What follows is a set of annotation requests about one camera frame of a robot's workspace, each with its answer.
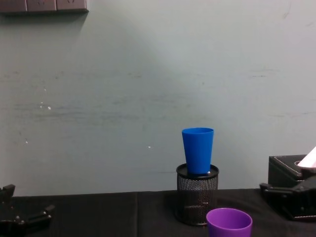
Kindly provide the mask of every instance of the wall outlet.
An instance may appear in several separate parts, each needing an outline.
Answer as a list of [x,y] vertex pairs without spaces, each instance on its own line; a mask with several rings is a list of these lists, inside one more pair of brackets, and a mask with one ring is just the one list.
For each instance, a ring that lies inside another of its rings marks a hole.
[[0,13],[18,13],[26,11],[26,0],[0,0]]
[[56,0],[57,10],[88,11],[86,0]]
[[56,11],[56,0],[27,0],[28,12]]

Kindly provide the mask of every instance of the purple plastic cup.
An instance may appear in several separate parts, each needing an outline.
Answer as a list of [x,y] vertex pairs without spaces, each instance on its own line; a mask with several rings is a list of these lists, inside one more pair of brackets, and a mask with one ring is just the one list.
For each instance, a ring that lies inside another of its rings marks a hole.
[[209,237],[250,237],[252,219],[240,210],[218,208],[206,215]]

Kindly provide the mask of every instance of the black mesh pencil holder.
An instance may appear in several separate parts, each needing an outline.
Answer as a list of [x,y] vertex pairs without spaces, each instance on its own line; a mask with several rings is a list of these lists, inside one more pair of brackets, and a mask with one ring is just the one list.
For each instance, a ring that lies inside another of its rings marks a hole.
[[218,173],[216,166],[211,165],[208,174],[189,174],[187,165],[177,168],[177,206],[176,218],[188,225],[206,225],[206,214],[216,207],[213,190],[218,188]]

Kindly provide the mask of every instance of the table surface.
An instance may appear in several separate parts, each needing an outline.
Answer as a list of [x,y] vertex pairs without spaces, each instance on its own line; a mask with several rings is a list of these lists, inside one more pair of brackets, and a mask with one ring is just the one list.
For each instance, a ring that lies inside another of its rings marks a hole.
[[[257,189],[217,190],[218,207],[243,210],[253,219],[252,237],[315,237],[316,223],[288,221],[275,213]],[[56,206],[49,230],[28,237],[207,237],[173,215],[175,191],[15,197],[14,206],[32,213]]]

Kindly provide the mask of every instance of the plastic cup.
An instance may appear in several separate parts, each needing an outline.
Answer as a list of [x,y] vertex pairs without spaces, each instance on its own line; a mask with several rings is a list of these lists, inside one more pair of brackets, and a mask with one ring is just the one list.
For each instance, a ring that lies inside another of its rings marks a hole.
[[218,208],[206,215],[209,237],[250,237],[251,217],[240,210]]
[[187,169],[191,174],[206,174],[210,171],[214,130],[206,127],[182,130]]

